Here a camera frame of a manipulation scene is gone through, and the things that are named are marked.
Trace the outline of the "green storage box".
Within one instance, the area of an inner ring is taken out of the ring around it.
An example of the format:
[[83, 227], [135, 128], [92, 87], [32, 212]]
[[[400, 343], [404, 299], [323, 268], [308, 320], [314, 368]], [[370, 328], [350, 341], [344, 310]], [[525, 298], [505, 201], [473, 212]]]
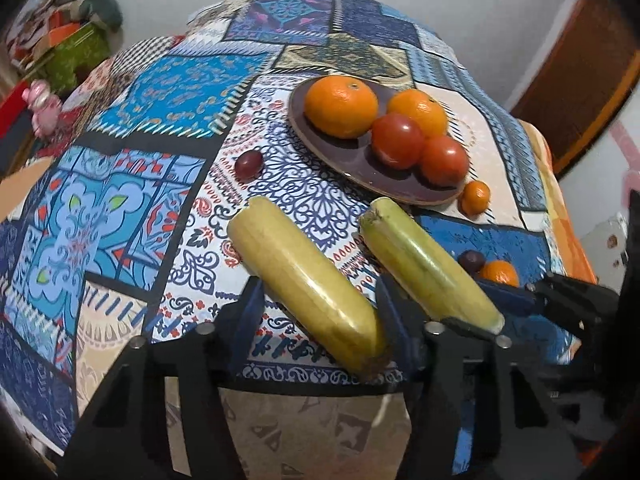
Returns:
[[43, 55], [34, 77], [47, 81], [59, 96], [68, 96], [110, 56], [105, 32], [95, 24], [85, 24]]

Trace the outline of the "yellow banana piece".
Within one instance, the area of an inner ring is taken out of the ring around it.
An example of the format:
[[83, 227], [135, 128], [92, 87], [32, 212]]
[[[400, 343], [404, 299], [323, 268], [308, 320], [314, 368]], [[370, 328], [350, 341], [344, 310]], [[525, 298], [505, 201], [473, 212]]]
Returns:
[[338, 364], [364, 380], [384, 370], [390, 346], [375, 307], [276, 204], [251, 198], [227, 231], [243, 263]]

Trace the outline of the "purple ceramic plate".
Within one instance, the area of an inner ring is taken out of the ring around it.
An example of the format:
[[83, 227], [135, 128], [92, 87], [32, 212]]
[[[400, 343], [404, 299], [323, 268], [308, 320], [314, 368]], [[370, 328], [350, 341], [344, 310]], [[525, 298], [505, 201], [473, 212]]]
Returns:
[[397, 203], [438, 206], [452, 202], [461, 194], [464, 183], [441, 188], [425, 180], [419, 169], [395, 170], [385, 166], [370, 148], [370, 132], [357, 139], [342, 140], [316, 128], [304, 114], [304, 101], [317, 80], [319, 77], [308, 78], [292, 90], [288, 98], [288, 121], [299, 140], [326, 166], [360, 188]]

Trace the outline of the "red purple grape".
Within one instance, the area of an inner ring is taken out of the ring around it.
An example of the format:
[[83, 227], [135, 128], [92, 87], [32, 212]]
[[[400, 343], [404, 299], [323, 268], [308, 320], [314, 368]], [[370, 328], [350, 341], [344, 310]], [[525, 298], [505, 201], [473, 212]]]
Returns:
[[264, 168], [264, 156], [258, 150], [250, 150], [241, 154], [234, 164], [235, 179], [239, 182], [255, 180]]

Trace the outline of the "wooden door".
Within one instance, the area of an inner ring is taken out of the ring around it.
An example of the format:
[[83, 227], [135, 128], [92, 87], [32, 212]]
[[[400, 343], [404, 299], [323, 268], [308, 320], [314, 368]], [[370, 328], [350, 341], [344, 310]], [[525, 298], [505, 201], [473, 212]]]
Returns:
[[577, 0], [512, 114], [540, 130], [555, 174], [575, 166], [639, 80], [639, 37], [614, 0]]

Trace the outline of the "pink plush toy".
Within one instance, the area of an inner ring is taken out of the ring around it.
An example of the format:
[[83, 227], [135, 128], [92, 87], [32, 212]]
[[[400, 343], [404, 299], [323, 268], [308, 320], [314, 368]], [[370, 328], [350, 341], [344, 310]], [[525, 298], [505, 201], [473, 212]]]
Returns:
[[32, 130], [36, 138], [45, 139], [54, 133], [62, 110], [60, 98], [51, 91], [47, 81], [34, 80], [22, 93], [22, 99], [32, 112]]

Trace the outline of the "dark purple grape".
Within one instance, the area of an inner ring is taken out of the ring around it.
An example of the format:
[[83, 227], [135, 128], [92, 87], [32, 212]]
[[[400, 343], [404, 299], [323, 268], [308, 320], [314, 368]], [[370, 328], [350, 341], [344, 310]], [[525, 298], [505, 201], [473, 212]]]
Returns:
[[458, 257], [458, 263], [466, 272], [474, 275], [484, 268], [486, 258], [481, 252], [469, 249]]

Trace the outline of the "blue patchwork bedspread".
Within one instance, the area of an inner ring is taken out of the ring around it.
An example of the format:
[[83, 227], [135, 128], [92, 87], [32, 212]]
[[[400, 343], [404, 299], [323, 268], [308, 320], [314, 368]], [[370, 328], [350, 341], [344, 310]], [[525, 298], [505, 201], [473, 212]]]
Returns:
[[[372, 194], [288, 122], [292, 90], [333, 74], [442, 104], [491, 199], [475, 218], [453, 203], [419, 210], [439, 244], [509, 261], [525, 283], [552, 271], [532, 144], [436, 32], [375, 0], [209, 6], [184, 37], [140, 41], [93, 71], [66, 102], [75, 141], [2, 222], [1, 405], [47, 471], [130, 338], [179, 338], [239, 296], [248, 274], [227, 226], [250, 198], [272, 200], [373, 296], [358, 233]], [[250, 150], [264, 168], [239, 182]]]

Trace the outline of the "red and navy box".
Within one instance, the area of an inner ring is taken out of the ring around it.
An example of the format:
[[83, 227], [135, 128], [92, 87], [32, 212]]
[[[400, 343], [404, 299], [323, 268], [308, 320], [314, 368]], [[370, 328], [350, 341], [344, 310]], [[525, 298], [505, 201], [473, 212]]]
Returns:
[[35, 145], [32, 113], [23, 100], [26, 81], [19, 82], [1, 103], [0, 171], [5, 178], [24, 165]]

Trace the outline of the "greenish banana piece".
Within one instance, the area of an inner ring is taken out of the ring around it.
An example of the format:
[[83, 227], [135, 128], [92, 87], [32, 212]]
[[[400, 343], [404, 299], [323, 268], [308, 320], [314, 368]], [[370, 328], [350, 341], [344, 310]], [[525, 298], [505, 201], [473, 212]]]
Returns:
[[359, 218], [369, 252], [435, 321], [456, 318], [497, 335], [504, 317], [453, 256], [388, 197]]

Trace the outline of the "large round orange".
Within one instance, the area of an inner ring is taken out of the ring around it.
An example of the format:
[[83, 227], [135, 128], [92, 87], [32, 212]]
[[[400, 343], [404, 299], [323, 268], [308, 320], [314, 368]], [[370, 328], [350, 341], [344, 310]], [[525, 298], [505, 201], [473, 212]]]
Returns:
[[378, 98], [354, 77], [331, 75], [314, 82], [304, 97], [304, 115], [321, 132], [337, 139], [363, 136], [378, 116]]

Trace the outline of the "small mandarin orange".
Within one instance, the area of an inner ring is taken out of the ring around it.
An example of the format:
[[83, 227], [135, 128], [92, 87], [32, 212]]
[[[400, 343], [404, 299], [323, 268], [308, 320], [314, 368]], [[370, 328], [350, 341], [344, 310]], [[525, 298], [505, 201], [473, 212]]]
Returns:
[[459, 196], [459, 208], [468, 217], [477, 217], [488, 209], [491, 199], [489, 186], [480, 180], [468, 182]]

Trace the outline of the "red tomato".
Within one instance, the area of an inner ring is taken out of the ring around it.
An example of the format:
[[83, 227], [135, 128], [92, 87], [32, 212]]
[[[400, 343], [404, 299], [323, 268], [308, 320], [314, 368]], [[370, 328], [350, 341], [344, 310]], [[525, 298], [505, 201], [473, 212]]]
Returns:
[[420, 160], [422, 176], [441, 188], [454, 188], [465, 180], [469, 156], [461, 143], [450, 136], [428, 138]]
[[408, 170], [416, 166], [425, 138], [414, 120], [388, 113], [376, 118], [370, 131], [370, 148], [383, 165], [393, 170]]

